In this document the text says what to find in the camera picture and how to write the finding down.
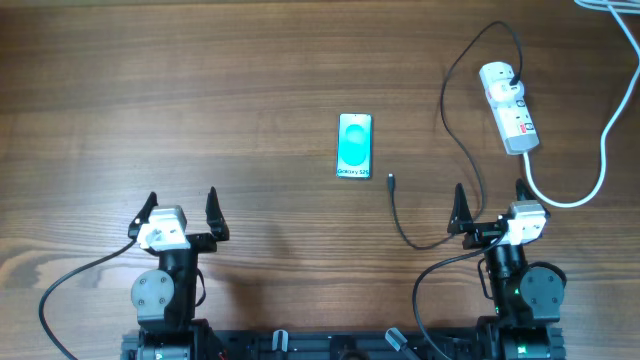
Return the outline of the white charger adapter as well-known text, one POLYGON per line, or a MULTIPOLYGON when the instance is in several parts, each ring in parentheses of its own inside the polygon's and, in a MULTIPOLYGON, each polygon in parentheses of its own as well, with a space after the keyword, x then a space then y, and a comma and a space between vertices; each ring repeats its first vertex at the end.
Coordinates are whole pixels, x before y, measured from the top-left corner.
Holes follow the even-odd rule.
POLYGON ((524 92, 524 85, 520 81, 511 84, 510 79, 490 82, 485 90, 488 103, 494 108, 516 103, 524 97, 524 92))

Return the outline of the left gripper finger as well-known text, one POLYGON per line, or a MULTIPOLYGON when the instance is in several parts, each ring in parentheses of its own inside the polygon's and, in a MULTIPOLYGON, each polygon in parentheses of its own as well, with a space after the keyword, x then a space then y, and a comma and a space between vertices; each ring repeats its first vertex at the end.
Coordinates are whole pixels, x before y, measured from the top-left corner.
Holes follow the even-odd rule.
POLYGON ((152 210, 158 205, 157 202, 157 194, 155 192, 151 192, 141 208, 138 214, 134 217, 132 222, 130 223, 131 231, 139 231, 143 224, 149 222, 149 216, 151 215, 152 210))
POLYGON ((228 235, 229 228, 221 211, 217 191, 210 188, 205 206, 206 223, 213 235, 228 235))

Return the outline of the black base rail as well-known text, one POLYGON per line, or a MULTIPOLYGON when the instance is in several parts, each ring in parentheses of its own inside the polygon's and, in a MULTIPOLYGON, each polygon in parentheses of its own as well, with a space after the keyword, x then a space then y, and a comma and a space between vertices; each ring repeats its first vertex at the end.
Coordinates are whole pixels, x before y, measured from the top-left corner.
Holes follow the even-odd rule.
MULTIPOLYGON (((451 359, 565 359, 562 331, 517 330, 491 335, 477 328, 430 331, 432 342, 451 359)), ((216 331, 203 337, 125 335, 122 359, 437 359, 419 332, 400 338, 388 332, 310 333, 216 331)))

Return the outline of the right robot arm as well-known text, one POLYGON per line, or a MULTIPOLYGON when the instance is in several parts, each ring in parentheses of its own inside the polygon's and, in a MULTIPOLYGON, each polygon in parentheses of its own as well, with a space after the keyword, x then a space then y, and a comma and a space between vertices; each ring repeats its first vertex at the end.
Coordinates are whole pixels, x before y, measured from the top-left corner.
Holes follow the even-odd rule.
POLYGON ((567 357, 560 320, 566 274, 548 262, 528 262, 524 247, 538 240, 550 213, 524 181, 516 182, 516 200, 493 222, 477 222, 461 184, 455 187, 447 231, 462 234, 465 250, 479 250, 488 282, 485 297, 496 307, 494 316, 478 319, 479 359, 560 360, 567 357))

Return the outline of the blue screen smartphone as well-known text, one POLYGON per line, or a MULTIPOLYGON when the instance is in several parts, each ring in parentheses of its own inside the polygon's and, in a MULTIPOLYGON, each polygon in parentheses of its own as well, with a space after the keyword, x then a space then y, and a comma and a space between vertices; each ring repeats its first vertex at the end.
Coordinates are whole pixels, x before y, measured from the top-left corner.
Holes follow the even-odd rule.
POLYGON ((336 176, 369 179, 372 165, 373 117, 363 113, 339 116, 336 176))

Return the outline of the white power strip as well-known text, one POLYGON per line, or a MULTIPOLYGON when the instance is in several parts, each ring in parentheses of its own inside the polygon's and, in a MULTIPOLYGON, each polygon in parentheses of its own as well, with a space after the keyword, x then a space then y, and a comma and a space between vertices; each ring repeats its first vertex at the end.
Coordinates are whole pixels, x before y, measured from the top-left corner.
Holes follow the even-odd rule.
MULTIPOLYGON (((491 62, 480 69, 479 76, 485 93, 490 82, 500 79, 512 80, 514 71, 507 63, 491 62)), ((522 155, 540 144, 524 97, 514 104, 497 108, 489 104, 489 107, 508 155, 522 155)))

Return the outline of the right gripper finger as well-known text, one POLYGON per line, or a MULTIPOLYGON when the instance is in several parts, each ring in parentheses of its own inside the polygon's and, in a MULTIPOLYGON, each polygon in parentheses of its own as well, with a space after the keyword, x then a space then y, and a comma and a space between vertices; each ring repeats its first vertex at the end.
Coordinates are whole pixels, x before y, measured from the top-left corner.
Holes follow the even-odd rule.
POLYGON ((472 231, 473 217, 468 207, 464 187, 461 183, 455 186, 453 208, 448 224, 449 231, 472 231))
POLYGON ((536 196, 531 192, 527 184, 522 178, 519 178, 515 184, 516 198, 518 201, 535 200, 536 196))

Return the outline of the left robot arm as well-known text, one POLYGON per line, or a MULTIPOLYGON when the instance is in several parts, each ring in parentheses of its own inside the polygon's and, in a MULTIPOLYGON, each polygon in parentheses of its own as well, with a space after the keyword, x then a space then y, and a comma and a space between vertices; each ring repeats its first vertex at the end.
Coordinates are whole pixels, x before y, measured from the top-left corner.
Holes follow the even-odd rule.
POLYGON ((205 319, 195 317, 205 294, 196 295, 204 276, 201 253, 214 253, 229 239, 229 228, 212 188, 205 205, 204 233, 188 234, 181 206, 162 207, 152 192, 128 228, 128 237, 159 260, 156 269, 140 275, 131 288, 131 302, 140 326, 122 338, 122 359, 226 359, 227 350, 205 319))

